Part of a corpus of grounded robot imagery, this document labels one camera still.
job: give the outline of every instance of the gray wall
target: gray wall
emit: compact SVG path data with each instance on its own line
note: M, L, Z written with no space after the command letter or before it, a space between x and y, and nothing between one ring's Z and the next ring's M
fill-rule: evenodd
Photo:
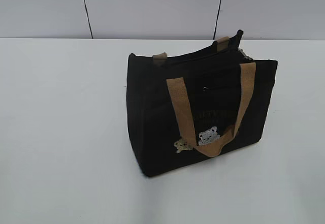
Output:
M0 0L0 37L212 39L220 0ZM325 37L325 0L222 0L216 37Z

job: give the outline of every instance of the table surface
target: table surface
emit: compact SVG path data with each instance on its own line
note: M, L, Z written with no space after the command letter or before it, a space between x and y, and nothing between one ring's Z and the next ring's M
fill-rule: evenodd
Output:
M126 124L130 53L211 41L0 39L0 223L325 222L325 41L242 41L279 61L259 143L148 179Z

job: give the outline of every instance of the bag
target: bag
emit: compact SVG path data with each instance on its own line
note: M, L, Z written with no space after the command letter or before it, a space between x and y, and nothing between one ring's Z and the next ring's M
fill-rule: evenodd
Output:
M142 172L152 177L260 140L277 61L239 49L243 32L194 53L130 54L127 122Z

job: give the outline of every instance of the white bear patch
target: white bear patch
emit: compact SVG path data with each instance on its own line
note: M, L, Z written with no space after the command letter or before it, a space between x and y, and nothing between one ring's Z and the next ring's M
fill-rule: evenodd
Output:
M212 128L199 133L199 145L206 145L210 144L213 141L217 140L220 138L220 135L217 132L218 128L216 126L213 126Z

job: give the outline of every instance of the tan strap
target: tan strap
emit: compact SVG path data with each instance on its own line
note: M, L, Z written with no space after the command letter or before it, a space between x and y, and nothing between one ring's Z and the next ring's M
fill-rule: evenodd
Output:
M166 54L166 52L164 52L164 53L159 54L159 55L153 55L152 59L153 59L153 63L160 67L167 60L167 54Z
M233 140L254 92L256 63L240 64L241 98L234 125L229 126L225 133L214 142L198 146L195 136L193 116L183 78L167 79L167 87L174 107L178 129L181 137L193 148L208 157L220 154L223 146Z
M228 47L229 37L222 37L217 40L217 52L223 51Z

